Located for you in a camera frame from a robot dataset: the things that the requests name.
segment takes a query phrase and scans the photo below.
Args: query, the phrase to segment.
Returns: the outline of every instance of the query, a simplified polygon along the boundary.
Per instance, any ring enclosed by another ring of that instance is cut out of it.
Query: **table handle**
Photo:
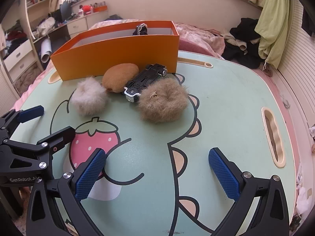
[[[278,168],[283,168],[286,162],[285,152],[275,115],[267,107],[263,107],[261,113],[273,162]]]

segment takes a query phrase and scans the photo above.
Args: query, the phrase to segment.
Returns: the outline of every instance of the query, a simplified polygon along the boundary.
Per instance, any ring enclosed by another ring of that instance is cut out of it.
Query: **orange box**
[[[145,23],[148,35],[133,36]],[[105,26],[78,34],[60,47],[51,60],[63,81],[103,75],[112,66],[133,63],[142,71],[147,64],[176,72],[179,34],[172,21],[138,21]]]
[[[106,11],[106,10],[107,10],[107,5],[96,7],[93,9],[94,12]]]

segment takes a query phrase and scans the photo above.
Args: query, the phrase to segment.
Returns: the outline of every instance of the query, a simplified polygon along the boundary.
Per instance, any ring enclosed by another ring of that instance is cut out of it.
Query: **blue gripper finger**
[[[209,165],[218,178],[228,198],[237,201],[240,196],[239,183],[230,169],[218,155],[214,148],[209,151]]]
[[[100,149],[75,185],[75,197],[77,200],[80,201],[88,197],[94,183],[105,166],[105,161],[106,153],[104,150]]]
[[[20,112],[17,120],[20,123],[27,122],[29,120],[40,117],[44,114],[44,108],[42,106],[35,106],[30,109]]]

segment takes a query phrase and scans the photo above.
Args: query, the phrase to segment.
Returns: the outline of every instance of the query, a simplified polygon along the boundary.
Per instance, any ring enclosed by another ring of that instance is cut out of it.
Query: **brown fluffy pom-pom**
[[[187,90],[171,78],[161,79],[141,92],[138,107],[144,120],[177,120],[188,105]]]

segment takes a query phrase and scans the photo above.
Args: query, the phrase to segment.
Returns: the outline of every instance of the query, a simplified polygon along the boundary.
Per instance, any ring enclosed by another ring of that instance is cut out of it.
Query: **white slatted door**
[[[303,6],[295,0],[291,32],[278,70],[284,76],[305,113],[315,124],[315,38],[302,28]]]

